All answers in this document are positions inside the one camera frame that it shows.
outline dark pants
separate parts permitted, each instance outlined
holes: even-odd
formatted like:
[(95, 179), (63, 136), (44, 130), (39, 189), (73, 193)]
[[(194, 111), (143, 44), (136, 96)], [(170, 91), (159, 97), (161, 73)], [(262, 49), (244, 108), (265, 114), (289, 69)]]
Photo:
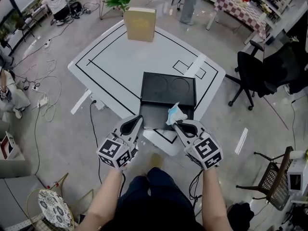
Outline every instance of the dark pants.
[(57, 21), (64, 20), (70, 13), (69, 7), (66, 5), (63, 9), (53, 15), (54, 19)]
[(151, 197), (168, 199), (193, 211), (191, 202), (181, 192), (172, 177), (156, 167), (148, 172), (147, 177), (136, 176), (133, 179), (126, 193), (119, 198), (117, 208), (126, 202), (149, 198), (149, 189), (151, 190)]

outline white table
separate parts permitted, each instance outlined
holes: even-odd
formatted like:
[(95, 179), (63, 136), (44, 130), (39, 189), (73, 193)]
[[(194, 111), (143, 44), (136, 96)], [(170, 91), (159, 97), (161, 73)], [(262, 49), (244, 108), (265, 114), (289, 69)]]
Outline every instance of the white table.
[[(117, 23), (81, 52), (68, 69), (121, 118), (139, 113), (144, 72), (195, 77), (197, 105), (194, 119), (200, 120), (225, 71), (158, 27), (150, 43), (128, 40), (126, 32), (124, 22)], [(183, 149), (174, 131), (150, 129), (144, 130), (143, 135), (171, 156)]]

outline crumpled tissue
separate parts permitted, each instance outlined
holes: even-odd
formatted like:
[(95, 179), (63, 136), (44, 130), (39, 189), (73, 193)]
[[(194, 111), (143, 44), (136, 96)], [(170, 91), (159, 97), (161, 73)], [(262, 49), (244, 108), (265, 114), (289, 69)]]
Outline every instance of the crumpled tissue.
[(178, 105), (179, 102), (177, 102), (171, 109), (168, 110), (168, 120), (166, 121), (167, 125), (173, 125), (178, 120), (187, 119), (187, 115), (180, 110)]

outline electrical outlet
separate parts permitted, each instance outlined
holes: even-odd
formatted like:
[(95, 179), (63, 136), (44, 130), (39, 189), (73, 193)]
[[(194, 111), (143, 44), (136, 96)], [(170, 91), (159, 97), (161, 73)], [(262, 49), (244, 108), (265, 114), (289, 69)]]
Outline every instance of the electrical outlet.
[(90, 95), (90, 98), (92, 101), (96, 100), (96, 103), (94, 104), (98, 110), (102, 110), (106, 105), (93, 93)]

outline white shirt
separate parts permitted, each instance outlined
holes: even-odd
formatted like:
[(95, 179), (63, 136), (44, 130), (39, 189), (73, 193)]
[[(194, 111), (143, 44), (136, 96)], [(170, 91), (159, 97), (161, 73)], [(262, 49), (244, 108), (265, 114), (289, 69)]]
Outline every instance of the white shirt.
[(47, 4), (52, 14), (58, 13), (66, 6), (65, 0), (43, 0), (42, 4)]

